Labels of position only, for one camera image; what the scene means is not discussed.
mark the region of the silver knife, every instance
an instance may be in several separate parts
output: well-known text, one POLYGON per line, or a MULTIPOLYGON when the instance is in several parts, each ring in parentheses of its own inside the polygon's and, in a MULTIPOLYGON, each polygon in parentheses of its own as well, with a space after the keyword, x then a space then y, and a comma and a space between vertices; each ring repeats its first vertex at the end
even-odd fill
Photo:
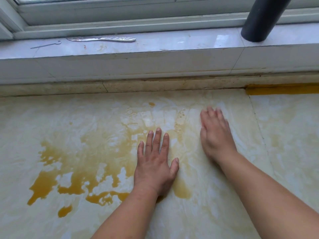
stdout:
POLYGON ((75 42, 88 42, 88 41, 114 41, 114 42, 134 42, 136 38, 132 37, 72 37, 67 38, 67 40, 75 41, 75 42))

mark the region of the person's left hand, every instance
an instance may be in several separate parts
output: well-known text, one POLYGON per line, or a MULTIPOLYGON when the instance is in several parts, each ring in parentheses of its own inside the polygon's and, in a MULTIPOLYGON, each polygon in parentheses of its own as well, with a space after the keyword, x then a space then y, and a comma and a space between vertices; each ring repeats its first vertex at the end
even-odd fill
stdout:
POLYGON ((169 135, 164 134, 162 148, 160 152, 160 140, 162 130, 156 129, 153 145, 153 131, 147 135, 145 154, 143 155, 144 143, 138 145, 138 164, 134 173, 134 187, 141 186, 152 189, 157 196, 166 195, 171 188, 178 169, 179 161, 175 158, 171 167, 168 166, 169 135))

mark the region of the window sill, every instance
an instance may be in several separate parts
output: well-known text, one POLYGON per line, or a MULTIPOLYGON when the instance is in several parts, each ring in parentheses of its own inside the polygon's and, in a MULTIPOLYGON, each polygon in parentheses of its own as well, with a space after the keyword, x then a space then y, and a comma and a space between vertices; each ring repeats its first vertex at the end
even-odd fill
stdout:
POLYGON ((319 24, 276 26, 261 43, 240 28, 137 33, 134 43, 65 38, 0 43, 0 84, 319 70, 319 24), (61 40, 62 44, 30 49, 61 40))

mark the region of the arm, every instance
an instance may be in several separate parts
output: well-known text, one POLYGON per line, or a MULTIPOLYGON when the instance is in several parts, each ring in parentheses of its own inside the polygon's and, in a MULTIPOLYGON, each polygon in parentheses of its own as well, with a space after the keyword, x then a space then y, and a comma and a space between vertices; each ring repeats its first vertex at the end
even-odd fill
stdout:
POLYGON ((162 131, 153 131, 138 145, 138 163, 134 173, 134 188, 126 200, 106 219, 91 239, 142 239, 146 235, 157 197, 165 195, 177 175, 178 158, 168 166, 169 136, 165 133, 160 150, 162 131))
POLYGON ((233 185, 263 239, 318 238, 319 214, 237 152, 217 108, 201 112, 201 142, 233 185))

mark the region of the blurred hand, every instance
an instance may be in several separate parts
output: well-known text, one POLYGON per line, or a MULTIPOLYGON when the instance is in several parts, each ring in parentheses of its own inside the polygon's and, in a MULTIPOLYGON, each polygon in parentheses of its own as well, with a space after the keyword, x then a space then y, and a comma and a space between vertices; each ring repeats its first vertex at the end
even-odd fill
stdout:
POLYGON ((134 173, 134 187, 141 186, 152 189, 157 193, 157 196, 160 196, 166 195, 170 190, 179 169, 179 161, 178 158, 175 158, 171 167, 169 167, 167 161, 169 135, 164 134, 161 153, 162 130, 160 128, 156 129, 152 145, 153 135, 153 131, 150 131, 147 135, 145 154, 143 154, 143 141, 138 145, 138 164, 134 173))
POLYGON ((200 113, 202 129, 200 132, 203 150, 206 156, 220 164, 229 155, 236 153, 236 145, 220 108, 207 107, 200 113))

